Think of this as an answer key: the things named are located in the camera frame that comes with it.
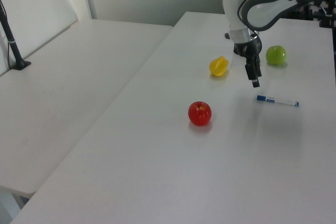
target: black cable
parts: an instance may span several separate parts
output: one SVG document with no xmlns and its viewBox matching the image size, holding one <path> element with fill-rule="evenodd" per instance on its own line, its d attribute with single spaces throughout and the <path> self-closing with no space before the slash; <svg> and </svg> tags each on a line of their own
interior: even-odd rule
<svg viewBox="0 0 336 224">
<path fill-rule="evenodd" d="M 5 16 L 7 17 L 5 6 L 4 6 L 4 4 L 2 3 L 1 0 L 0 0 L 0 4 L 1 4 L 2 9 L 4 10 Z"/>
<path fill-rule="evenodd" d="M 7 44 L 7 63 L 8 63 L 8 70 L 11 70 L 11 64 L 9 63 L 9 42 Z"/>
<path fill-rule="evenodd" d="M 7 13 L 4 4 L 0 0 L 1 8 L 4 10 L 5 16 L 7 18 Z M 9 63 L 9 42 L 7 43 L 7 64 L 8 64 L 8 69 L 11 70 L 11 64 Z"/>
</svg>

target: toy apple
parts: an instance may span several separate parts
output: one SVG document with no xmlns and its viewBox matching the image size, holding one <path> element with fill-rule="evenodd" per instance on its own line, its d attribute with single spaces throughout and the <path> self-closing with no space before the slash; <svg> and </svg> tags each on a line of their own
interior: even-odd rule
<svg viewBox="0 0 336 224">
<path fill-rule="evenodd" d="M 286 51 L 282 46 L 272 46 L 267 49 L 266 60 L 271 65 L 280 65 L 286 59 Z"/>
<path fill-rule="evenodd" d="M 208 124 L 211 119 L 211 115 L 210 106 L 205 102 L 194 102 L 189 106 L 189 119 L 197 126 L 204 126 Z"/>
</svg>

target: red apple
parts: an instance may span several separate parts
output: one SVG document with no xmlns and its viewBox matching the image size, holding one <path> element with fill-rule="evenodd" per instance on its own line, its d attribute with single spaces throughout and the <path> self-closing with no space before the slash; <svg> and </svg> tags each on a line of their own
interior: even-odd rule
<svg viewBox="0 0 336 224">
<path fill-rule="evenodd" d="M 190 121 L 197 126 L 208 124 L 211 119 L 211 109 L 205 102 L 194 102 L 190 105 L 188 116 Z"/>
</svg>

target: black metal stand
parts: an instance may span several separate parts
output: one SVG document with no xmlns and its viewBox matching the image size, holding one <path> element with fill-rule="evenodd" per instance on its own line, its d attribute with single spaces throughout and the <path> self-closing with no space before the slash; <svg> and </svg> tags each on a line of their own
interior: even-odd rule
<svg viewBox="0 0 336 224">
<path fill-rule="evenodd" d="M 333 28 L 333 23 L 336 20 L 336 14 L 333 13 L 336 0 L 327 0 L 327 10 L 321 9 L 318 12 L 314 12 L 314 17 L 320 21 L 320 27 Z"/>
<path fill-rule="evenodd" d="M 22 69 L 26 68 L 27 66 L 29 66 L 31 64 L 31 62 L 25 61 L 25 60 L 22 59 L 20 51 L 19 51 L 19 49 L 16 45 L 14 36 L 12 34 L 12 31 L 9 27 L 7 16 L 6 16 L 5 11 L 4 11 L 1 4 L 0 4 L 0 22 L 1 22 L 2 27 L 4 28 L 4 32 L 6 34 L 8 43 L 11 46 L 13 55 L 15 57 L 16 63 L 12 67 L 12 69 L 22 70 Z"/>
</svg>

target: blue marker cap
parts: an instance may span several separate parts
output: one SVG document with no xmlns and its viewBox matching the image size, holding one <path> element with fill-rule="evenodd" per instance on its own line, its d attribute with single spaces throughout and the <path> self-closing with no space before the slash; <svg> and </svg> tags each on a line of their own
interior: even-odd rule
<svg viewBox="0 0 336 224">
<path fill-rule="evenodd" d="M 266 101 L 266 97 L 262 95 L 257 95 L 257 100 L 258 101 Z"/>
</svg>

